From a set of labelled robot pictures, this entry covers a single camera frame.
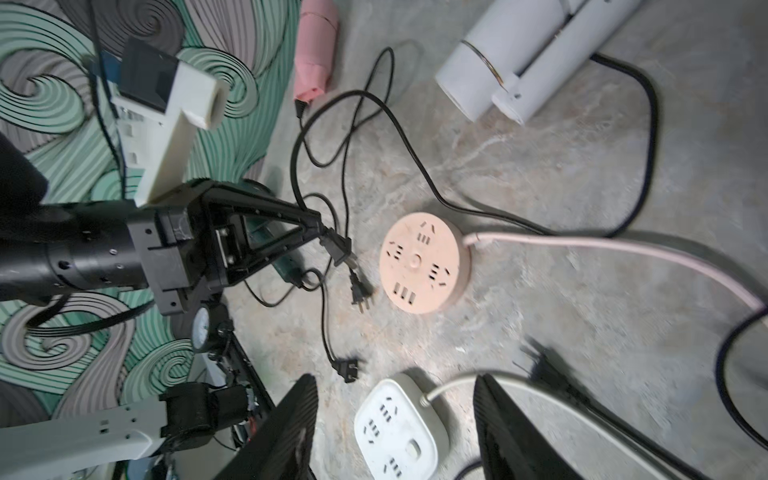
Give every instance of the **round power strip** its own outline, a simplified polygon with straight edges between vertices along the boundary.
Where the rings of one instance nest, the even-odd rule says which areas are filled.
[[[387,232],[379,275],[389,299],[408,313],[454,303],[469,281],[469,248],[454,225],[432,214],[406,215]]]

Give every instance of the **white tube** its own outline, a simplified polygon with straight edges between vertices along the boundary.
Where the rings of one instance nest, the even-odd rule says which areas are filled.
[[[517,85],[497,89],[493,103],[519,124],[544,103],[632,15],[642,0],[589,0],[536,58]]]
[[[477,120],[491,107],[493,92],[516,82],[567,13],[560,0],[496,0],[435,80],[469,120]]]

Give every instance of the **black cable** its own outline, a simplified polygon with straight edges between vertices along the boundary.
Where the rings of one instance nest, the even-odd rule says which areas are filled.
[[[445,198],[443,198],[443,196],[437,190],[437,187],[435,186],[435,182],[433,182],[432,178],[429,176],[429,173],[424,167],[424,164],[422,164],[421,160],[419,159],[418,154],[416,154],[416,152],[413,150],[413,146],[411,145],[411,142],[408,140],[406,133],[402,129],[402,125],[397,120],[397,117],[395,117],[393,112],[389,109],[389,107],[386,106],[386,104],[381,99],[376,97],[374,94],[364,90],[346,91],[340,94],[338,97],[330,100],[325,105],[323,105],[306,122],[306,125],[299,133],[299,136],[296,139],[296,142],[293,144],[293,152],[291,153],[291,159],[290,159],[290,182],[291,182],[291,187],[293,189],[293,196],[296,198],[296,203],[302,209],[308,210],[302,198],[301,189],[299,188],[299,178],[298,178],[298,173],[296,171],[296,167],[299,160],[299,150],[301,149],[302,143],[304,142],[304,137],[306,136],[306,132],[309,131],[312,125],[317,121],[317,119],[322,114],[327,112],[334,105],[338,104],[342,100],[345,100],[346,98],[349,98],[349,97],[368,98],[369,100],[373,101],[373,103],[377,104],[384,111],[384,113],[386,113],[387,117],[389,117],[389,120],[391,120],[392,124],[395,126],[397,133],[400,135],[400,139],[402,140],[403,144],[406,146],[408,153],[411,155],[411,158],[416,163],[416,166],[419,168],[419,171],[421,171],[422,176],[424,177],[427,184],[429,185],[429,189],[432,191],[432,194],[435,195],[435,198],[437,198],[437,200],[443,206],[462,214],[470,214],[470,215],[476,215],[479,217],[492,218],[495,220],[503,220],[505,222],[513,223],[514,225],[517,225],[519,227],[525,228],[526,230],[530,230],[531,232],[538,233],[541,235],[555,234],[555,232],[553,232],[552,230],[542,227],[541,225],[537,225],[536,223],[533,223],[530,220],[526,220],[525,218],[522,218],[522,217],[517,217],[511,214],[496,214],[496,213],[484,212],[481,210],[464,208],[464,207],[460,207],[459,205],[453,204],[448,200],[446,200]]]
[[[328,343],[328,338],[326,336],[326,297],[328,296],[328,293],[326,292],[326,283],[324,280],[320,281],[320,296],[323,298],[323,301],[320,304],[320,336],[323,338],[323,348],[326,350],[328,361],[333,366],[336,364],[336,357],[331,353],[331,345]]]
[[[307,198],[319,198],[320,200],[322,200],[323,203],[328,207],[328,210],[330,210],[330,212],[331,212],[331,217],[333,218],[333,228],[334,229],[338,229],[339,228],[339,215],[336,212],[336,208],[333,207],[333,204],[331,203],[331,200],[328,199],[328,197],[326,197],[323,194],[318,194],[317,192],[312,192],[311,194],[304,195],[304,199],[307,199]],[[323,271],[323,273],[320,273],[320,271],[317,270],[317,269],[310,268],[308,270],[304,270],[304,272],[302,273],[302,277],[304,277],[308,273],[315,273],[318,276],[319,279],[325,279],[328,276],[328,272],[329,272],[329,270],[331,268],[332,261],[333,261],[333,259],[330,259],[330,258],[328,259],[328,263],[326,264],[326,269]],[[274,308],[276,306],[279,306],[286,298],[288,298],[288,296],[291,294],[291,292],[293,292],[293,290],[296,288],[296,286],[291,286],[288,289],[288,291],[285,292],[285,294],[282,297],[280,297],[279,300],[277,300],[275,303],[270,303],[270,302],[267,302],[266,300],[263,300],[263,299],[259,298],[259,296],[256,295],[256,292],[254,292],[253,289],[248,284],[248,280],[244,280],[243,283],[245,283],[245,287],[250,292],[250,295],[258,303],[261,303],[266,308]],[[315,286],[314,288],[312,288],[311,290],[308,290],[308,291],[313,292],[314,290],[317,290],[317,286]]]
[[[115,120],[117,120],[118,110],[112,104],[112,92],[110,91],[109,84],[107,82],[107,69],[104,66],[104,57],[101,55],[101,40],[99,40],[99,37],[98,37],[98,27],[96,25],[96,11],[94,10],[93,0],[88,0],[87,7],[88,7],[88,23],[90,24],[90,28],[91,28],[91,41],[93,42],[94,50],[96,51],[96,59],[97,59],[97,65],[99,69],[99,77],[101,78],[101,86],[104,89],[104,95],[106,95],[107,97],[107,104],[109,105],[110,111],[112,112],[112,116],[114,117]],[[104,139],[107,141],[107,145],[109,146],[109,150],[112,153],[114,162],[118,166],[121,198],[125,200],[125,191],[126,191],[125,177],[127,175],[125,162],[120,161],[120,157],[118,156],[118,151],[114,147],[114,144],[112,144],[112,139],[109,136],[109,132],[107,131],[107,126],[104,123],[104,117],[101,116],[101,109],[99,108],[100,102],[98,99],[98,88],[96,87],[96,80],[90,79],[90,75],[89,75],[89,86],[91,88],[91,102],[93,103],[94,109],[96,110],[96,118],[98,119],[98,124],[99,124],[99,127],[101,128],[101,133],[104,135]]]
[[[379,57],[376,58],[375,62],[373,62],[373,67],[371,68],[371,72],[368,74],[368,80],[366,80],[366,86],[363,88],[364,91],[369,91],[371,83],[373,82],[373,77],[376,74],[377,68],[379,67],[379,63],[381,62],[382,58],[384,58],[385,54],[389,54],[390,62],[389,62],[389,80],[387,82],[386,92],[384,94],[384,103],[389,101],[389,96],[392,93],[392,82],[394,81],[394,78],[395,78],[395,51],[392,50],[392,47],[386,47],[379,53]],[[371,113],[370,115],[368,115],[367,117],[363,118],[360,122],[355,123],[357,120],[357,114],[360,112],[360,108],[362,107],[362,103],[364,102],[364,100],[365,98],[360,98],[359,101],[357,102],[357,106],[355,107],[355,112],[352,115],[352,120],[349,123],[349,133],[344,137],[344,140],[336,149],[336,153],[333,155],[333,157],[331,157],[331,159],[325,164],[318,161],[312,155],[309,142],[306,138],[304,138],[304,149],[306,151],[306,154],[310,158],[310,162],[312,163],[312,165],[318,168],[330,167],[339,158],[339,155],[342,153],[342,150],[344,150],[342,166],[341,166],[341,194],[344,202],[343,234],[345,237],[349,236],[349,198],[347,197],[347,194],[346,194],[346,161],[347,161],[347,158],[349,157],[349,145],[352,141],[352,136],[357,132],[357,130],[368,121],[371,121],[373,118],[376,118],[383,111],[381,108],[379,108],[373,113]],[[299,117],[299,126],[302,128],[302,130],[304,129],[304,125],[301,117]]]
[[[118,177],[120,178],[121,198],[125,200],[126,187],[125,187],[124,165],[120,161],[120,157],[118,156],[118,151],[114,147],[114,144],[112,143],[112,138],[109,136],[109,131],[107,130],[107,125],[104,122],[104,117],[101,115],[101,106],[99,105],[101,102],[98,99],[98,87],[96,85],[96,77],[92,73],[88,75],[88,87],[91,90],[91,103],[94,105],[94,113],[96,114],[96,119],[98,120],[98,126],[101,129],[101,134],[104,135],[104,139],[107,141],[107,146],[109,147],[109,151],[112,153],[114,164],[118,168]]]
[[[465,466],[464,469],[461,470],[458,473],[458,475],[456,475],[456,478],[454,478],[454,480],[464,480],[464,477],[469,475],[469,472],[477,470],[478,468],[481,468],[481,467],[482,467],[482,460],[472,462],[469,465]]]
[[[755,323],[758,323],[763,317],[768,316],[768,306],[765,306],[761,310],[753,313],[749,318],[736,326],[728,334],[728,337],[720,345],[720,349],[717,350],[717,359],[715,360],[715,385],[717,386],[717,393],[720,395],[720,401],[723,402],[725,410],[728,411],[728,415],[734,422],[746,433],[757,445],[760,445],[764,449],[768,450],[768,439],[763,437],[752,425],[741,415],[736,404],[730,398],[728,393],[728,385],[725,381],[725,364],[728,360],[728,355],[733,348],[733,344],[736,340],[749,329]]]
[[[221,441],[220,441],[219,439],[217,439],[215,435],[214,435],[213,437],[211,437],[211,438],[213,438],[213,439],[214,439],[214,441],[215,441],[216,443],[218,443],[219,445],[223,446],[223,447],[224,447],[224,448],[226,448],[227,450],[232,450],[233,452],[237,453],[237,450],[236,450],[236,449],[233,449],[232,447],[230,447],[230,446],[227,446],[227,445],[225,445],[225,444],[221,443]]]
[[[251,288],[250,288],[250,285],[248,285],[248,280],[247,280],[247,279],[243,280],[243,283],[245,283],[245,287],[246,287],[246,288],[248,289],[248,291],[250,292],[250,295],[251,295],[251,296],[252,296],[254,299],[256,299],[256,301],[257,301],[258,303],[261,303],[261,304],[262,304],[263,306],[265,306],[266,308],[275,308],[276,306],[280,305],[280,304],[281,304],[283,301],[285,301],[285,299],[286,299],[286,298],[288,298],[288,296],[290,295],[290,293],[291,293],[291,292],[293,292],[293,289],[295,289],[295,288],[296,288],[296,286],[295,286],[295,285],[292,285],[292,286],[291,286],[291,287],[288,289],[288,291],[287,291],[287,292],[285,292],[285,295],[283,295],[283,296],[281,296],[281,297],[280,297],[280,300],[277,300],[275,303],[270,303],[270,302],[267,302],[266,300],[262,300],[261,298],[259,298],[259,296],[258,296],[258,295],[256,295],[256,292],[254,292],[254,291],[253,291],[253,289],[251,289]]]
[[[381,57],[384,55],[385,52],[387,52],[386,49],[381,54],[379,54],[379,58],[376,60],[376,64],[374,64],[374,69],[371,72],[371,76],[369,77],[369,83],[372,79],[373,73],[375,72],[376,65],[378,64],[379,60],[381,59]],[[390,53],[390,54],[392,56],[392,59],[394,60],[394,54],[393,53]],[[648,96],[648,102],[650,105],[650,127],[649,127],[649,133],[648,133],[647,161],[646,161],[643,185],[641,188],[641,192],[638,196],[638,199],[634,205],[634,208],[629,213],[629,215],[627,215],[627,217],[619,224],[618,227],[615,227],[613,230],[610,230],[604,235],[605,237],[612,238],[626,231],[626,229],[630,226],[630,224],[639,216],[650,194],[650,187],[653,182],[653,175],[654,175],[654,169],[656,164],[657,139],[658,139],[658,131],[659,131],[659,103],[658,103],[658,96],[653,86],[653,83],[640,70],[636,69],[631,65],[625,64],[623,62],[615,61],[611,58],[605,57],[601,54],[594,54],[592,55],[591,59],[600,65],[603,65],[603,66],[612,68],[616,71],[619,71],[621,73],[627,74],[630,77],[637,80],[638,83],[640,83],[643,89],[645,90],[646,95]],[[402,129],[402,126],[399,124],[394,114],[386,107],[385,105],[386,101],[382,102],[378,98],[375,98],[374,96],[372,96],[367,91],[367,88],[369,87],[369,83],[366,84],[366,89],[363,91],[348,91],[332,99],[327,104],[323,105],[317,112],[315,112],[315,114],[313,114],[310,117],[310,119],[307,121],[306,124],[304,124],[300,119],[300,125],[302,125],[302,130],[299,134],[299,137],[296,139],[296,143],[294,144],[294,148],[293,148],[293,153],[291,154],[291,186],[293,188],[293,194],[294,196],[296,196],[296,198],[300,197],[300,189],[298,188],[297,178],[296,178],[296,163],[297,163],[299,146],[301,144],[304,144],[305,150],[307,154],[310,156],[310,161],[315,166],[321,167],[321,168],[328,167],[329,165],[331,165],[337,159],[339,155],[339,151],[343,147],[345,149],[344,164],[346,166],[346,153],[349,151],[349,139],[351,138],[352,134],[356,131],[356,129],[359,127],[359,125],[358,127],[355,127],[354,117],[353,117],[353,126],[350,128],[349,134],[345,137],[344,141],[339,146],[339,150],[337,150],[336,154],[333,156],[331,161],[325,164],[320,163],[312,155],[311,150],[309,149],[309,146],[306,144],[306,132],[311,128],[312,124],[317,120],[317,118],[325,111],[328,111],[333,105],[335,105],[336,103],[339,103],[339,101],[343,100],[344,98],[358,96],[361,98],[358,103],[358,108],[355,110],[355,116],[364,98],[368,98],[378,104],[379,110],[374,115],[380,113],[381,111],[384,111],[387,113],[387,116],[389,116],[389,119],[395,125],[395,128],[398,131],[398,134],[400,135],[403,143],[406,146],[406,149],[411,154],[411,157],[413,158],[413,160],[416,162],[416,166],[421,171],[422,176],[424,176],[427,184],[429,185],[430,190],[443,206],[462,214],[471,214],[479,217],[493,218],[496,220],[502,220],[505,222],[513,223],[518,227],[525,228],[526,230],[530,230],[533,233],[538,233],[541,235],[557,235],[558,234],[554,230],[549,230],[546,227],[543,227],[541,225],[531,222],[530,220],[526,220],[525,218],[518,217],[516,215],[495,214],[490,212],[484,212],[481,210],[468,209],[468,208],[460,207],[459,205],[455,205],[447,201],[445,198],[443,198],[442,195],[437,191],[437,188],[434,182],[432,181],[432,178],[427,173],[418,155],[416,155],[415,151],[413,150],[410,142],[408,141],[408,138],[405,135],[405,132]],[[349,226],[349,204],[346,201],[346,185],[345,185],[344,172],[345,172],[345,167],[343,167],[342,169],[342,195],[345,198],[345,207],[346,207],[346,213],[347,213],[346,215],[347,221],[346,221],[346,227],[345,227],[345,234],[347,234],[347,230]]]
[[[606,238],[618,237],[629,228],[630,224],[635,221],[640,212],[645,207],[645,203],[648,200],[650,194],[650,186],[654,180],[654,169],[656,167],[656,151],[657,140],[659,136],[659,97],[656,94],[654,84],[645,74],[632,65],[623,63],[622,61],[614,60],[613,58],[606,57],[605,55],[595,53],[590,59],[600,65],[608,68],[612,68],[615,71],[619,71],[625,75],[637,80],[637,83],[643,87],[645,94],[648,96],[648,104],[650,105],[650,125],[648,126],[648,150],[645,161],[645,174],[643,176],[643,186],[640,190],[640,195],[637,197],[637,201],[634,204],[632,211],[624,218],[624,221],[619,224],[604,236]]]
[[[41,338],[58,338],[58,337],[64,337],[64,336],[85,335],[87,333],[93,333],[93,332],[97,332],[98,330],[107,329],[119,323],[127,322],[128,320],[136,318],[137,316],[140,316],[142,313],[145,313],[153,305],[154,305],[154,300],[150,300],[149,302],[146,302],[139,306],[135,306],[130,310],[117,313],[113,316],[109,316],[105,319],[100,319],[96,322],[83,323],[81,325],[53,326],[53,327],[46,327],[46,328],[33,326],[32,328],[27,328],[27,334],[33,335],[33,336],[39,336]],[[30,323],[33,323],[34,321],[35,321],[35,318],[33,317],[30,320]]]

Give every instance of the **floor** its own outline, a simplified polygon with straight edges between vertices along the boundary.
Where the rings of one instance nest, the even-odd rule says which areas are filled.
[[[614,226],[641,182],[648,123],[642,90],[585,65],[525,127],[496,110],[468,123],[432,77],[489,3],[339,0],[330,95],[361,88],[379,51],[391,45],[392,109],[446,197],[562,230]],[[761,0],[647,0],[601,49],[643,68],[662,99],[658,169],[635,235],[726,257],[765,285],[767,19],[768,2]],[[380,78],[372,90],[381,94],[383,85]],[[333,154],[352,109],[351,101],[340,105],[312,130],[316,155]],[[261,172],[289,200],[287,166],[297,133],[289,88]],[[305,193],[322,192],[341,208],[338,166],[318,170],[302,156],[299,179]],[[440,207],[385,118],[355,137],[348,185],[350,236],[374,285],[380,242],[401,216],[425,210],[464,232],[492,224]],[[310,206],[327,215],[322,204]],[[303,254],[310,265],[325,262],[316,244]],[[618,253],[492,244],[472,256],[465,295],[445,312],[424,316],[396,310],[380,289],[361,315],[349,305],[344,271],[333,273],[331,343],[338,356],[365,360],[349,385],[323,352],[319,293],[294,293],[267,310],[244,286],[227,291],[238,335],[276,400],[302,373],[317,378],[318,478],[370,478],[352,423],[379,380],[407,371],[427,388],[477,369],[520,372],[516,364],[525,368],[527,361],[520,348],[531,340],[558,352],[605,405],[711,478],[768,476],[768,455],[731,422],[713,384],[718,343],[748,313],[728,292],[681,268]],[[250,282],[269,300],[286,289],[271,269]],[[751,348],[740,349],[730,372],[739,405],[768,432],[768,415],[760,411],[768,405],[759,388],[766,382],[763,336],[750,335]],[[456,389],[437,404],[451,451],[434,478],[453,478],[478,455],[471,394]],[[649,478],[567,414],[513,396],[585,478]]]

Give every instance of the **black robot arm segment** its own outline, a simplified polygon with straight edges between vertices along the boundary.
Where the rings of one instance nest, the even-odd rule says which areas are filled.
[[[52,296],[117,286],[152,289],[163,315],[246,279],[312,240],[337,263],[351,242],[323,226],[320,213],[255,190],[192,180],[152,205],[114,200],[57,206],[78,225],[50,243],[0,240],[0,301],[44,303]],[[246,220],[279,221],[288,231],[256,244]]]

